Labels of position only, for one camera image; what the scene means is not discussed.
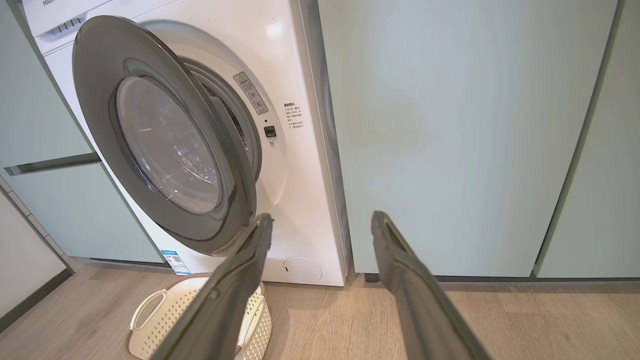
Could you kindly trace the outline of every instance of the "front-loading washing machine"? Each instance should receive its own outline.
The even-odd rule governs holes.
[[[317,3],[23,5],[78,122],[177,274],[212,272],[256,214],[271,213],[265,281],[344,285],[351,254]]]

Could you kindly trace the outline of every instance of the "beige plastic basket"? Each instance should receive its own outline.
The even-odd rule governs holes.
[[[160,345],[211,274],[184,276],[166,289],[149,295],[131,318],[125,353],[130,360],[148,359]],[[234,360],[261,360],[271,337],[271,316],[265,301],[264,284],[246,305]]]

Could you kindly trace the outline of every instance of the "washing machine door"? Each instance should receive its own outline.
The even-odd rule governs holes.
[[[231,248],[255,215],[256,195],[222,102],[160,39],[119,17],[82,25],[73,73],[91,134],[138,205],[196,251]]]

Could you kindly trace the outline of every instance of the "blue and white sticker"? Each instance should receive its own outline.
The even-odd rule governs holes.
[[[187,269],[187,266],[182,262],[182,259],[180,258],[180,256],[178,256],[177,252],[170,251],[170,250],[160,250],[160,252],[162,252],[162,255],[164,255],[164,258],[167,260],[169,265],[171,265],[171,268],[176,274],[191,275],[191,272],[189,271],[189,269]]]

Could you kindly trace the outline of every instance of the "light wood flooring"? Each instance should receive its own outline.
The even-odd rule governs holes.
[[[0,334],[1,359],[123,359],[133,311],[177,276],[90,264]],[[640,285],[445,284],[494,359],[640,359]],[[351,274],[344,288],[268,283],[265,359],[404,359],[393,297]]]

